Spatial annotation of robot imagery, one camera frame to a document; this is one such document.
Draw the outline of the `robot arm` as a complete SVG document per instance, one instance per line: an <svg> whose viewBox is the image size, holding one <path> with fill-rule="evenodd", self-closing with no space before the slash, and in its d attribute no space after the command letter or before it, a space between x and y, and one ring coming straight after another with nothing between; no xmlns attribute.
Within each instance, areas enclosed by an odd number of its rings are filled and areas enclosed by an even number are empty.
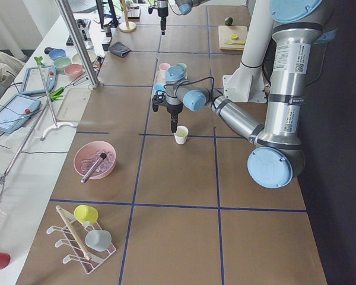
<svg viewBox="0 0 356 285"><path fill-rule="evenodd" d="M197 7L206 1L194 1L194 0L176 0L174 3L177 5L180 15L187 15L191 12L193 7ZM161 34L166 34L167 17L169 16L169 5L168 0L157 0L153 4L149 4L148 13L151 15L154 10L157 11L157 15L160 18L160 30Z"/></svg>
<svg viewBox="0 0 356 285"><path fill-rule="evenodd" d="M252 179L265 188L280 188L299 175L305 165L298 119L304 102L307 66L313 45L330 41L334 32L325 26L333 12L333 1L257 1L240 66L223 79L223 91L201 88L172 66L165 85L151 98L152 108L164 106L170 114L170 128L177 131L183 108L193 112L205 106L229 128L256 148L247 160ZM263 90L263 63L269 42L276 44L271 85L264 123L238 106Z"/></svg>

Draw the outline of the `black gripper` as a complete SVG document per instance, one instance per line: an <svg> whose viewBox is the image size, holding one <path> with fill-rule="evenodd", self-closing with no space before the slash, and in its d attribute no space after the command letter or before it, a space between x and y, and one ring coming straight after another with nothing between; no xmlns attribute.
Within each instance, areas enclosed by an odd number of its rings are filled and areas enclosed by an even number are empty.
<svg viewBox="0 0 356 285"><path fill-rule="evenodd" d="M152 101L152 109L154 112L158 111L160 106L166 107L168 113L171 116L171 131L177 131L177 122L179 118L179 114L183 110L183 103L171 104L167 101L167 95L163 91L156 91L151 98Z"/></svg>
<svg viewBox="0 0 356 285"><path fill-rule="evenodd" d="M156 4L150 4L148 7L148 13L151 14L154 10L157 10L157 14L160 17L161 34L166 34L166 22L169 15L169 1L157 0Z"/></svg>

